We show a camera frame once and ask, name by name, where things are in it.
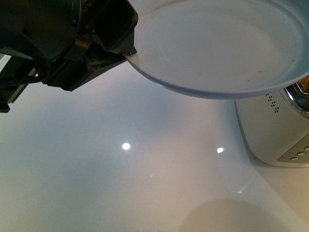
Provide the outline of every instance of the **toaster vent holes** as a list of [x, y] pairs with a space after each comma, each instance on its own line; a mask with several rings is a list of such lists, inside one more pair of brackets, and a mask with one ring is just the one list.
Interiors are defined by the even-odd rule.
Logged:
[[272, 99], [272, 95], [269, 95], [269, 93], [268, 93], [268, 94], [265, 94], [265, 96], [267, 97], [269, 103], [271, 104], [271, 105], [270, 105], [271, 108], [275, 108], [275, 110], [274, 110], [275, 113], [279, 113], [279, 107], [276, 107], [276, 101], [274, 101], [274, 100]]

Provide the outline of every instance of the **plate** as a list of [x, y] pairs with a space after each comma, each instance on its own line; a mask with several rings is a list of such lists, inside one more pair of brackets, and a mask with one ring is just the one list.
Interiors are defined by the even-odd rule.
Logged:
[[137, 11], [137, 54], [127, 60], [173, 91], [246, 98], [309, 72], [307, 1], [148, 0]]

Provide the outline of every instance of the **glossy countertop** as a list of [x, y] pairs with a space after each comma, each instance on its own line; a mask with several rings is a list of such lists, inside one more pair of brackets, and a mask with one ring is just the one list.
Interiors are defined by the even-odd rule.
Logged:
[[1, 231], [309, 231], [309, 169], [254, 160], [234, 101], [171, 92], [126, 62], [73, 92], [29, 85], [10, 107]]

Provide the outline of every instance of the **silver toaster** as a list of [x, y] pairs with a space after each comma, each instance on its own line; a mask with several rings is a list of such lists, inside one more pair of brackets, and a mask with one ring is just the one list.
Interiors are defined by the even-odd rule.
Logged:
[[274, 166], [309, 167], [309, 92], [301, 83], [235, 105], [255, 157]]

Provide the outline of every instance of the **ceramic plate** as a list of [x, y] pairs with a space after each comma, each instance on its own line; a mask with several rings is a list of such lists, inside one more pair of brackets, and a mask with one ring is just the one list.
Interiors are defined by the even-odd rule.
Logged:
[[127, 60], [168, 89], [201, 98], [245, 98], [308, 74], [307, 1], [146, 2], [138, 11], [137, 54]]

